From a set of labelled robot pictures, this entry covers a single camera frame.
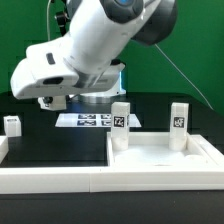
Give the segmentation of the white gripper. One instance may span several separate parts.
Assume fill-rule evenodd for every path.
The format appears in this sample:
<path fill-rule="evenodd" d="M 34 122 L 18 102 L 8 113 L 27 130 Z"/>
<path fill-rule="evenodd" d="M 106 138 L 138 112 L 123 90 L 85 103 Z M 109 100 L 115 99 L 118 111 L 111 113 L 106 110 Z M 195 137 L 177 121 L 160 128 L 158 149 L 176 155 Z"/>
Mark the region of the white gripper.
<path fill-rule="evenodd" d="M 78 74 L 61 62 L 50 65 L 48 62 L 31 63 L 28 59 L 23 59 L 17 65 L 10 84 L 17 99 L 104 92 L 115 85 L 124 68 L 123 63 L 110 65 L 94 84 L 89 86 L 85 83 L 83 87 L 78 87 Z"/>

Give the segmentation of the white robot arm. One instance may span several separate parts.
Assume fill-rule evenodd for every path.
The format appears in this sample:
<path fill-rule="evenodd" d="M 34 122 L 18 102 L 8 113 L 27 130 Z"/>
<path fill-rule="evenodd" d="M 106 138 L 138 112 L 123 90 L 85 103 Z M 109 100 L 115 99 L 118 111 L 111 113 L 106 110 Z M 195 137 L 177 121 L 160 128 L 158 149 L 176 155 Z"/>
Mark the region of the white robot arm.
<path fill-rule="evenodd" d="M 31 45 L 10 80 L 17 99 L 104 92 L 124 64 L 117 56 L 129 41 L 154 45 L 170 35 L 176 0 L 79 0 L 68 32 Z"/>

